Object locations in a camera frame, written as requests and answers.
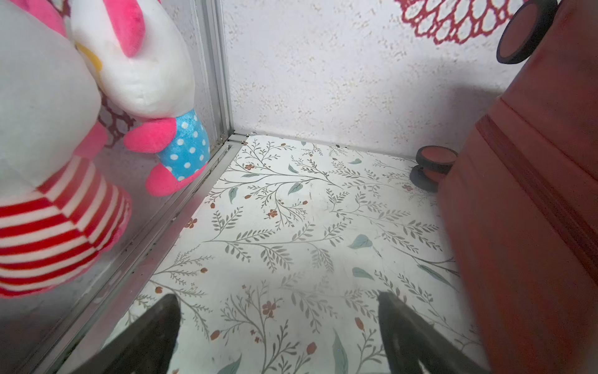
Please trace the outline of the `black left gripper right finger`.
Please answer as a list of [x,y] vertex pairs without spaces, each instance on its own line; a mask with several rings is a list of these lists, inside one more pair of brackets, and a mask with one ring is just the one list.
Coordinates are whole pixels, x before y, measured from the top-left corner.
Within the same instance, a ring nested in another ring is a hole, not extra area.
[[378,322],[391,373],[487,373],[396,295],[378,295]]

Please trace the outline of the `red hard-shell suitcase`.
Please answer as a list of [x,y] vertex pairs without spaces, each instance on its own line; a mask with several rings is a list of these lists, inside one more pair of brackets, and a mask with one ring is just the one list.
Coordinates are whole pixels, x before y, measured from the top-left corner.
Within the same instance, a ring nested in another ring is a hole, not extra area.
[[595,1],[557,4],[438,201],[491,370],[595,373]]

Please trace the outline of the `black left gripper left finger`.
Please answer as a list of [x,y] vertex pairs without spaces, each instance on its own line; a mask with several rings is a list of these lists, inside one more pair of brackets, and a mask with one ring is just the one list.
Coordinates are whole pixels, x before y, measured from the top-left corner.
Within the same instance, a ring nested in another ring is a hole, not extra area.
[[182,312],[165,295],[74,374],[166,373],[174,354]]

